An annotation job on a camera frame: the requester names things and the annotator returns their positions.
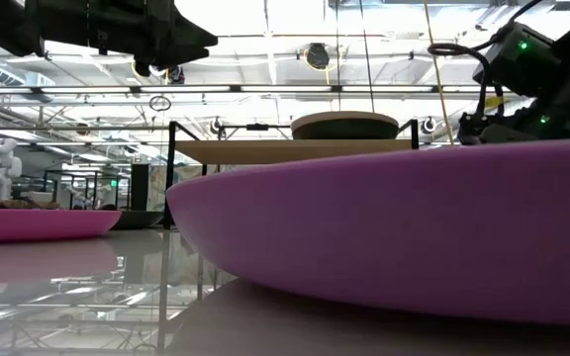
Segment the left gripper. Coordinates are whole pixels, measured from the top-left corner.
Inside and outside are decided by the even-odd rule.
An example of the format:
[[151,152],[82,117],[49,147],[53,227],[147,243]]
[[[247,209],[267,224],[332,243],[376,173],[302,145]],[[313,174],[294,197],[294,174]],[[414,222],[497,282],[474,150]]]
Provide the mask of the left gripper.
[[45,42],[92,47],[134,56],[134,71],[208,57],[218,38],[186,19],[174,0],[26,0],[25,23],[32,51],[45,56]]

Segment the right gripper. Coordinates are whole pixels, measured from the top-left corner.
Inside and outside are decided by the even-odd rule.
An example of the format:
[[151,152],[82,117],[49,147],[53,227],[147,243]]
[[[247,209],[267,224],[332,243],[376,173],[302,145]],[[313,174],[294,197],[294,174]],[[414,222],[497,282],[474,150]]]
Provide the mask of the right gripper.
[[464,145],[539,140],[543,120],[522,116],[464,114],[457,137]]

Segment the dark teal plate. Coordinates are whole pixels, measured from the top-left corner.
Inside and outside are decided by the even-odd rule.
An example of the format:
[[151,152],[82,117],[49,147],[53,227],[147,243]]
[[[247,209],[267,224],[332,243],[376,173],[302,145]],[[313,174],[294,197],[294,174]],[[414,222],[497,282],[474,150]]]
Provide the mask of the dark teal plate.
[[292,129],[294,139],[394,139],[396,124],[377,120],[330,120]]

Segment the beige plate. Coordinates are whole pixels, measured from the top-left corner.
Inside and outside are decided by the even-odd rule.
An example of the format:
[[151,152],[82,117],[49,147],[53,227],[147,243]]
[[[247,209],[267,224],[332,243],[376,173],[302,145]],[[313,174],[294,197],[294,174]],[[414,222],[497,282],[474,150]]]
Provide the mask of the beige plate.
[[308,124],[331,120],[373,120],[394,125],[396,128],[399,126],[397,120],[383,114],[361,111],[330,111],[300,117],[291,123],[290,128],[293,131]]

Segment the dark grey plate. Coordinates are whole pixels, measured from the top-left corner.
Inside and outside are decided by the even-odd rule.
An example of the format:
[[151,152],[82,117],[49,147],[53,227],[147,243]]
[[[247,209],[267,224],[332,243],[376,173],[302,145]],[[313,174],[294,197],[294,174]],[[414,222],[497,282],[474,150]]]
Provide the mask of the dark grey plate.
[[164,212],[122,211],[118,221],[111,230],[143,229],[158,224],[164,217]]

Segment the magenta plate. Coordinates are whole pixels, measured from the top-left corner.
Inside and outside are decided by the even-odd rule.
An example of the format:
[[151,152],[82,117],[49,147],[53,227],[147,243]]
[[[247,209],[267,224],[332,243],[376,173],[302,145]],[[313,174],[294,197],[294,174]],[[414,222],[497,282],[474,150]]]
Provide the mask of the magenta plate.
[[120,211],[0,209],[0,242],[93,237],[109,231]]

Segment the wooden shelf with black legs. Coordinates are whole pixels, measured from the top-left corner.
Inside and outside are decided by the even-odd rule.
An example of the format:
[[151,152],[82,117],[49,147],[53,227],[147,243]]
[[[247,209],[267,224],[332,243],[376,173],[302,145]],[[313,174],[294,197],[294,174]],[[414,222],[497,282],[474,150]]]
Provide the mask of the wooden shelf with black legs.
[[241,168],[167,187],[167,214],[188,239],[422,231],[428,198],[415,140],[192,140],[170,149],[204,166]]

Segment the black tall cabinet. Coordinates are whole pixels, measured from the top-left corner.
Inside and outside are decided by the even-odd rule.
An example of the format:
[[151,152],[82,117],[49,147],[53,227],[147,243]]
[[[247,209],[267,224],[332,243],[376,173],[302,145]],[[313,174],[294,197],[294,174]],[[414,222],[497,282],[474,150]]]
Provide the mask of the black tall cabinet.
[[133,164],[131,172],[131,210],[145,211],[148,199],[149,165]]

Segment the purple plate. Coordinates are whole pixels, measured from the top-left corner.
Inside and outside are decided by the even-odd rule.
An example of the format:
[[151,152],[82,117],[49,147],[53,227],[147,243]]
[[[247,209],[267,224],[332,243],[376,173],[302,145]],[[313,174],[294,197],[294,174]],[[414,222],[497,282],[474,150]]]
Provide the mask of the purple plate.
[[570,141],[274,164],[178,183],[167,200],[207,260],[265,287],[570,325]]

